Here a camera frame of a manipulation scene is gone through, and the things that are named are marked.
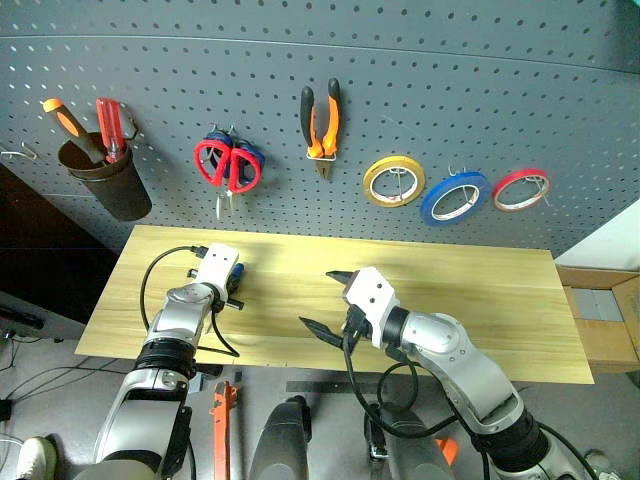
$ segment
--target gray pegboard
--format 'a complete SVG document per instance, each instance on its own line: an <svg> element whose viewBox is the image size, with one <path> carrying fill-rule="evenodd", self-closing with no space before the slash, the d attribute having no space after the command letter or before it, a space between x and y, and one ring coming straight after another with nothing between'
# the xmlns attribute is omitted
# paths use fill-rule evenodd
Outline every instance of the gray pegboard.
<svg viewBox="0 0 640 480"><path fill-rule="evenodd" d="M64 138L43 118L43 99L61 97L90 129L97 96L130 106L143 130L134 158L154 205L145 224L558 254L638 198L631 2L283 3L2 4L0 142L25 140L41 155L3 162L115 249L132 224L112 219L58 165ZM331 76L345 105L339 158L325 182L304 158L299 93L309 84L326 103ZM211 122L234 124L268 162L259 187L239 199L241 211L220 222L191 159ZM422 196L383 209L362 193L366 168L392 153L423 165L426 191L449 165L480 170L492 184L518 168L544 168L552 207L505 214L487 203L458 225L427 227Z"/></svg>

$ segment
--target blue tape roll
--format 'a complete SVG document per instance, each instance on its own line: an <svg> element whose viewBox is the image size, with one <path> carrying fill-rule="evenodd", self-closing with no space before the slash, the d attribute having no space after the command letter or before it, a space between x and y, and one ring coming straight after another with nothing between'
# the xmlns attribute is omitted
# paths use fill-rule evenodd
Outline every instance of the blue tape roll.
<svg viewBox="0 0 640 480"><path fill-rule="evenodd" d="M441 217L444 218L436 218L433 215L433 208L436 203L438 203L438 201L447 193L466 185L477 189L477 191L474 189L471 196L471 200L474 200L475 197L473 205L464 204L449 214L441 215ZM424 223L431 225L432 227L450 225L464 220L469 215L476 212L478 208L487 201L490 193L489 190L489 181L487 180L487 177L482 175L480 172L464 172L458 173L453 177L449 177L445 181L433 187L433 189L424 197L422 205L420 205L420 215L422 216L422 220L424 220Z"/></svg>

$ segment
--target shoe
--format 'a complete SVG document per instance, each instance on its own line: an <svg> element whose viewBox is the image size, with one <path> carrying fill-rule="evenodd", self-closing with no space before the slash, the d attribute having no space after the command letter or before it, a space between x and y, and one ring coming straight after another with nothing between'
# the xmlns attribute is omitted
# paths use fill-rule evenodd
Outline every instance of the shoe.
<svg viewBox="0 0 640 480"><path fill-rule="evenodd" d="M609 457L604 452L589 450L584 459L596 472L598 480L622 480L622 477L613 469Z"/></svg>
<svg viewBox="0 0 640 480"><path fill-rule="evenodd" d="M58 454L53 444L42 437L28 438L18 456L18 480L53 480Z"/></svg>

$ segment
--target scissors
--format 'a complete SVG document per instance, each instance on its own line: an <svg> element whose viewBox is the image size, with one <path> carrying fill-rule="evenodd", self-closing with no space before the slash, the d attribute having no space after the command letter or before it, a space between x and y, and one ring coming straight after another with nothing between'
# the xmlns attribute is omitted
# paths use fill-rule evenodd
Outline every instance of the scissors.
<svg viewBox="0 0 640 480"><path fill-rule="evenodd" d="M237 140L227 132L210 132L193 150L193 158L198 171L211 185L216 187L216 216L226 205L233 212L233 194L245 193L253 189L262 176L265 157L246 140ZM227 188L223 179L228 179Z"/></svg>

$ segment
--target floor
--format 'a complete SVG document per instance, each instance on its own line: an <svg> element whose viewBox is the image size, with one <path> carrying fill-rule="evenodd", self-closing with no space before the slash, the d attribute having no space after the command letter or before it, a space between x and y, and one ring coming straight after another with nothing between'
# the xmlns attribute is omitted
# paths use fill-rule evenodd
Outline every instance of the floor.
<svg viewBox="0 0 640 480"><path fill-rule="evenodd" d="M73 354L75 342L54 343L42 340L20 344L15 367L0 373L0 395L5 397L15 386L45 369L75 365L84 357ZM0 345L0 368L8 365L11 348ZM100 367L109 359L90 358L84 367ZM117 360L109 369L128 371L132 362ZM248 465L260 430L271 409L280 401L297 393L308 400L313 415L313 439L308 458L311 480L369 479L362 437L363 413L345 386L342 373L304 369L259 367L227 367L223 378L237 380L240 399L232 412L232 479L247 478ZM31 389L59 375L62 371L42 375L18 390L12 398L26 395ZM91 460L93 443L122 381L122 375L74 371L43 389L51 391L24 398L14 407L9 422L0 423L0 438L12 435L25 439L34 435L53 435L65 462L59 469L59 480L72 479ZM359 375L366 387L377 376ZM189 395L193 407L192 441L197 459L198 478L211 479L212 389L220 379L205 379L203 391ZM309 393L309 382L329 382L338 393ZM407 377L393 376L389 392L406 391ZM588 448L606 450L625 480L640 480L640 389L626 375L597 375L595 385L518 384L530 411L539 420L568 437L580 451ZM433 379L421 379L421 395L415 411L427 424L448 415L446 403ZM443 434L455 437L461 451L454 465L457 478L480 480L481 463L460 427L452 425ZM13 480L18 448L0 443L0 479ZM189 478L188 468L175 477Z"/></svg>

